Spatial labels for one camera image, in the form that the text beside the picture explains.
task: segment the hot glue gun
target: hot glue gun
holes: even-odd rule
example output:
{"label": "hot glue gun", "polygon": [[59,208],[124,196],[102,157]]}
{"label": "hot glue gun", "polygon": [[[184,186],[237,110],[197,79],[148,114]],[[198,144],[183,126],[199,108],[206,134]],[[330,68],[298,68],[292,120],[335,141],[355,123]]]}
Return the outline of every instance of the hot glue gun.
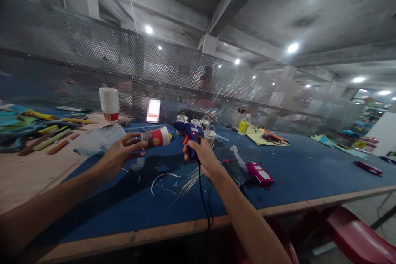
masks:
{"label": "hot glue gun", "polygon": [[[186,139],[184,140],[183,144],[186,144],[189,140],[198,143],[198,135],[201,135],[203,131],[201,126],[184,122],[175,122],[174,127],[176,130],[186,133]],[[190,158],[198,161],[198,155],[192,148],[190,148]]]}

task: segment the red stool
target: red stool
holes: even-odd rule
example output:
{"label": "red stool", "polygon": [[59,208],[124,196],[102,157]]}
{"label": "red stool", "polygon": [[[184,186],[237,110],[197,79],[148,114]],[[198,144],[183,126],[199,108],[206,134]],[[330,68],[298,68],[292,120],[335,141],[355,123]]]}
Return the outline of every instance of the red stool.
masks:
{"label": "red stool", "polygon": [[198,100],[196,106],[215,108],[215,104],[212,101],[207,100],[207,99]]}
{"label": "red stool", "polygon": [[[275,218],[266,219],[268,225],[272,228],[278,239],[280,240],[283,248],[285,249],[287,255],[293,264],[299,264],[298,258],[296,255],[296,251],[289,239],[288,233],[283,229],[281,224],[279,224],[278,220]],[[250,264],[250,261],[246,255],[245,250],[242,247],[236,233],[234,232],[232,235],[232,243],[231,251],[235,254],[235,258],[237,259],[237,263],[239,264]]]}
{"label": "red stool", "polygon": [[306,214],[290,232],[292,242],[301,243],[319,227],[353,263],[396,264],[396,247],[346,208],[338,207],[326,220],[320,216],[317,211]]}

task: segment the person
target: person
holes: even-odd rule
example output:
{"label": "person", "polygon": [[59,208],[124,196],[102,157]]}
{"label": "person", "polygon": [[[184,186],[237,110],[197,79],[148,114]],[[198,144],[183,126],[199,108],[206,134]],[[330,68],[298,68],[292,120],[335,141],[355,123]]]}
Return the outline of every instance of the person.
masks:
{"label": "person", "polygon": [[205,73],[201,76],[201,89],[207,92],[214,92],[215,82],[213,79],[213,68],[212,66],[205,66]]}
{"label": "person", "polygon": [[[135,138],[140,136],[140,133],[126,134],[89,170],[2,214],[0,244],[5,255],[15,257],[84,197],[115,177],[127,160],[144,156],[148,142]],[[183,148],[186,161],[189,161],[190,148],[197,152],[202,172],[218,191],[251,262],[290,263],[275,233],[233,182],[209,143],[202,139],[200,144],[190,140]]]}

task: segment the red and white paper cup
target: red and white paper cup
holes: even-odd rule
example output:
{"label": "red and white paper cup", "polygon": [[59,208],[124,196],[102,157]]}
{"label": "red and white paper cup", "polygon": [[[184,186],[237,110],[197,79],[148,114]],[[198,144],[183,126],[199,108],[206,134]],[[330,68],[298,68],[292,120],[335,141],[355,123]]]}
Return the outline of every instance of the red and white paper cup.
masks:
{"label": "red and white paper cup", "polygon": [[169,132],[165,126],[162,126],[160,129],[143,132],[141,134],[141,140],[148,141],[148,149],[170,143]]}
{"label": "red and white paper cup", "polygon": [[99,96],[100,104],[106,121],[118,121],[118,112],[120,111],[118,90],[107,87],[99,88]]}

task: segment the metal mesh panel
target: metal mesh panel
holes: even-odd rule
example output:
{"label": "metal mesh panel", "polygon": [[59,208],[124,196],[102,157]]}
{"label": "metal mesh panel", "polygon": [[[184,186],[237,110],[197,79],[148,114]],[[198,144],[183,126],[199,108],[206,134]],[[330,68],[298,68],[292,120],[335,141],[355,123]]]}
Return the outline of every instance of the metal mesh panel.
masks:
{"label": "metal mesh panel", "polygon": [[[144,98],[157,97],[168,120],[186,109],[231,123],[242,107],[254,124],[304,133],[348,127],[360,111],[291,81],[62,9],[29,0],[2,4],[0,92],[11,102],[100,112],[98,88],[106,86],[119,89],[122,115],[142,116]],[[205,75],[207,66],[212,75]]]}

